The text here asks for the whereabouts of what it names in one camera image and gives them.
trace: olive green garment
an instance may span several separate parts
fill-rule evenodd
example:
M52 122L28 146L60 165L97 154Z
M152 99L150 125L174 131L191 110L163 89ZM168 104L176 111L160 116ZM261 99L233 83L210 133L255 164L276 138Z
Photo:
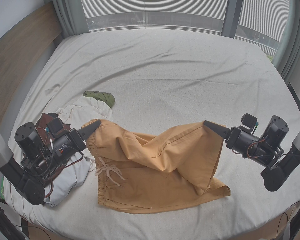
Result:
M109 107L112 107L115 103L115 98L111 93L98 92L98 91L85 91L83 94L85 97L91 97L99 101L105 102Z

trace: white bed sheet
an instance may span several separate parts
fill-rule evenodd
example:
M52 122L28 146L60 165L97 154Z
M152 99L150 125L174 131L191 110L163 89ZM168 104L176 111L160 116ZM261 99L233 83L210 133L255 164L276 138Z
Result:
M180 30L104 31L70 37L55 50L15 122L9 145L17 161L15 130L73 103L85 90L111 92L113 121L135 132L159 134L205 119L238 126L250 113L260 122L260 135L278 115L289 125L281 144L287 152L300 130L296 103L257 45ZM29 222L72 239L227 239L260 227L300 199L300 167L277 192L264 188L262 170L224 144L215 177L231 196L145 215L98 205L93 172L51 209L30 205L7 181L4 190L8 205Z

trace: bed frame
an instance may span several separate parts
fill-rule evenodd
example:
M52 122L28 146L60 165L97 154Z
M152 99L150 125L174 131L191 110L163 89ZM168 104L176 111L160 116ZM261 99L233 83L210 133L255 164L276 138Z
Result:
M61 32L53 3L49 2L0 38L0 123L22 79Z

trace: green object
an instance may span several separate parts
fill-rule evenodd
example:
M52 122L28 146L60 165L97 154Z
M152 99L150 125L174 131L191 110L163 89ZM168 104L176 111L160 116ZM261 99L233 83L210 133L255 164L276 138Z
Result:
M3 181L4 181L4 176L1 178L1 186L0 186L0 198L4 200L4 187L3 187Z
M83 96L88 98L94 98L99 101L105 102L109 107L112 107L115 103L115 98L111 93L97 92L97 91L85 91Z

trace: white garment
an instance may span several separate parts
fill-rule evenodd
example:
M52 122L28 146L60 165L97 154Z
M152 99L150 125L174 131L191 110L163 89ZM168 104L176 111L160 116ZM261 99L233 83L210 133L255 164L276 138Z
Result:
M70 128L76 130L91 119L112 119L112 110L105 102L85 96L81 96L75 103L66 108L58 109L56 114L59 114L58 117L63 123L70 124ZM50 207L58 205L69 194L71 188L82 185L88 172L95 169L95 163L92 162L92 160L95 161L95 158L90 151L86 148L82 152L85 156L84 159L64 169L54 179L53 192L44 200ZM81 154L77 152L71 157L68 164L80 157ZM47 194L49 191L50 185L45 188L45 193Z
M70 128L75 128L76 130L92 119L113 120L113 112L105 102L85 96L80 96L76 102L68 105L66 108L59 108L56 114L58 114L63 123L71 124ZM95 162L94 156L87 148L82 152L85 157L91 159L90 170L94 170L94 167L92 168L93 162Z

